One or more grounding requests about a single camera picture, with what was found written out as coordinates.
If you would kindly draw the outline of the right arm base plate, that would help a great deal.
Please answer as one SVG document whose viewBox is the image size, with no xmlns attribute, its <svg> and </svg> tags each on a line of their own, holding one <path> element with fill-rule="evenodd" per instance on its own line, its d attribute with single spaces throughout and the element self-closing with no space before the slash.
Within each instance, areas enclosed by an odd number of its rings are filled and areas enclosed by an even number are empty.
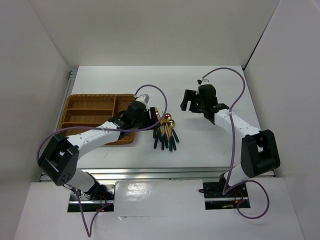
<svg viewBox="0 0 320 240">
<path fill-rule="evenodd" d="M 198 190 L 204 196 L 206 210 L 228 210 L 239 208 L 249 209 L 251 207 L 249 195 L 245 184 L 237 186 L 222 194 L 223 187 L 218 182 L 204 182 Z"/>
</svg>

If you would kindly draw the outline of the gold fork green handle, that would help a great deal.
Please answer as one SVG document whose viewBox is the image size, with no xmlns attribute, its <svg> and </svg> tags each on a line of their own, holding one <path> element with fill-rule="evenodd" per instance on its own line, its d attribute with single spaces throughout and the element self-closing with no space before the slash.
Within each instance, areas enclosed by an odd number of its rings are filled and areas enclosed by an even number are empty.
<svg viewBox="0 0 320 240">
<path fill-rule="evenodd" d="M 154 139 L 157 137 L 157 134 L 158 134 L 158 126 L 155 126 L 155 127 L 153 128 L 153 134 L 152 134 L 152 136 L 153 136 Z"/>
</svg>

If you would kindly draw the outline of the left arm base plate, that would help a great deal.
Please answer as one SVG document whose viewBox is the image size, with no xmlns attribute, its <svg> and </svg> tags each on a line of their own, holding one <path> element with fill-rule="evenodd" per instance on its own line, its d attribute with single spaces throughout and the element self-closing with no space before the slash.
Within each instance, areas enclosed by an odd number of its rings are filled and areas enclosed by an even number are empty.
<svg viewBox="0 0 320 240">
<path fill-rule="evenodd" d="M 67 212 L 79 213 L 81 211 L 78 199 L 84 213 L 113 212 L 115 208 L 115 187 L 115 184 L 100 184 L 91 193 L 79 189 L 74 192 L 71 189 Z"/>
</svg>

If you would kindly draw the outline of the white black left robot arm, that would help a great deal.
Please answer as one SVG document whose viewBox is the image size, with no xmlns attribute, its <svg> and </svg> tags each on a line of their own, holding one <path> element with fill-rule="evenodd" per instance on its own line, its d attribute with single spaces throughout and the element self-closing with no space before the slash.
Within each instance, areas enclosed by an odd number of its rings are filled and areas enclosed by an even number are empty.
<svg viewBox="0 0 320 240">
<path fill-rule="evenodd" d="M 90 173 L 77 167 L 87 153 L 131 134 L 133 130 L 153 124 L 146 100 L 137 98 L 126 110 L 102 125 L 79 134 L 56 134 L 40 155 L 37 164 L 57 186 L 69 186 L 81 191 L 88 200 L 108 191 Z"/>
</svg>

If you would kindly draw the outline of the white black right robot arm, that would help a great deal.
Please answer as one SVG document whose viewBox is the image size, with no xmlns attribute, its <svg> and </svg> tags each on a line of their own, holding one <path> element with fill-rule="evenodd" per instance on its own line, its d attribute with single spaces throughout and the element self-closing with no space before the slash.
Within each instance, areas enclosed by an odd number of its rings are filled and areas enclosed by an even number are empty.
<svg viewBox="0 0 320 240">
<path fill-rule="evenodd" d="M 216 89 L 204 84 L 198 90 L 185 90 L 180 108 L 203 114 L 212 124 L 232 135 L 232 144 L 241 139 L 240 163 L 219 177 L 218 190 L 230 196 L 241 183 L 280 167 L 278 147 L 274 133 L 254 127 L 230 111 L 224 103 L 218 103 Z"/>
</svg>

